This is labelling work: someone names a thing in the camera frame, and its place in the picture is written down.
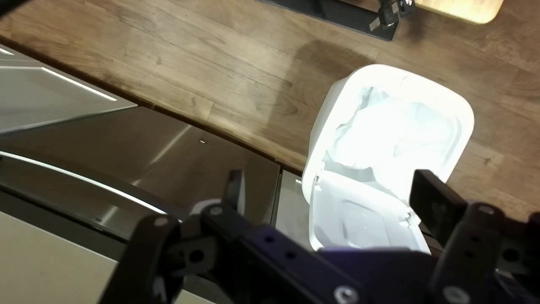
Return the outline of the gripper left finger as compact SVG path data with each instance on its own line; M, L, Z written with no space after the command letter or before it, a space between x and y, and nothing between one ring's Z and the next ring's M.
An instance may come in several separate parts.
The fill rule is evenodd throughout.
M243 217L245 177L230 171L217 203L179 221L143 217L100 304L174 304L187 276L214 281L233 304L362 304L364 290L344 271L270 225Z

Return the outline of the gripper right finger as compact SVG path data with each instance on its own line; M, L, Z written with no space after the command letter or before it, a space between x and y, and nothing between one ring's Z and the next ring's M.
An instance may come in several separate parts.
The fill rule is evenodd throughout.
M540 304L540 212L512 219L426 169L413 173L409 203L443 248L428 304Z

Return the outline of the white bin lid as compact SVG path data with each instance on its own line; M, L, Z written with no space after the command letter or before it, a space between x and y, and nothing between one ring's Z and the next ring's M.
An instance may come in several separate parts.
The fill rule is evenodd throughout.
M309 204L309 242L314 250L351 247L398 248L430 253L420 218L409 204L360 182L321 171L302 177Z

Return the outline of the white bin liner bag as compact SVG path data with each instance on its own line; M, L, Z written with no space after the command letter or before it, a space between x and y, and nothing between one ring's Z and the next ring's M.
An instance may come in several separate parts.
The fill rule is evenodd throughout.
M416 169L440 171L458 139L454 117L421 102L382 89L362 88L357 107L332 132L324 159L362 181L387 188L405 186Z

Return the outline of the white bin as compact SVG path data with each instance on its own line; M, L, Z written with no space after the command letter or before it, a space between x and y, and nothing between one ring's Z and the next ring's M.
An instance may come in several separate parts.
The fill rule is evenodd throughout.
M475 117L470 103L460 94L435 81L385 64L371 64L359 68L353 71L351 75L336 81L330 87L310 133L308 160L302 177L307 175L309 179L312 179L321 171L331 171L360 182L369 182L362 181L362 177L368 176L367 171L359 174L351 173L324 159L332 132L357 107L356 99L359 91L368 87L382 89L398 98L419 99L421 102L433 106L456 119L459 134L454 154L449 158L447 165L440 171L436 172L428 169L441 181L448 181L474 129ZM375 183L376 188L389 193L410 206L409 196L412 180L409 184L397 188L387 188L375 181L371 182Z

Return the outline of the stainless steel appliance door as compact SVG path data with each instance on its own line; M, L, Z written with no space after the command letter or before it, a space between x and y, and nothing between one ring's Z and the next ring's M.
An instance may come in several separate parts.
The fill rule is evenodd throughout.
M251 150L143 107L0 135L0 150L112 176L154 194L180 220L221 198L230 171L245 174L252 223L270 223L279 168ZM0 156L0 185L127 239L155 213L90 183Z

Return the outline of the light wooden board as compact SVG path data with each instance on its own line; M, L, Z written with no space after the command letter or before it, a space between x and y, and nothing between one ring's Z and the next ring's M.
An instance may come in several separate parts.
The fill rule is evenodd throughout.
M490 23L505 0L415 0L419 8L472 24Z

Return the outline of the black metal base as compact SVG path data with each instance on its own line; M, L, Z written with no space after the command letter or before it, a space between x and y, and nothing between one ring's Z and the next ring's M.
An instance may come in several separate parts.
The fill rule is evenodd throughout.
M341 0L259 0L382 41L392 41L400 19L416 10L416 0L377 0L378 10Z

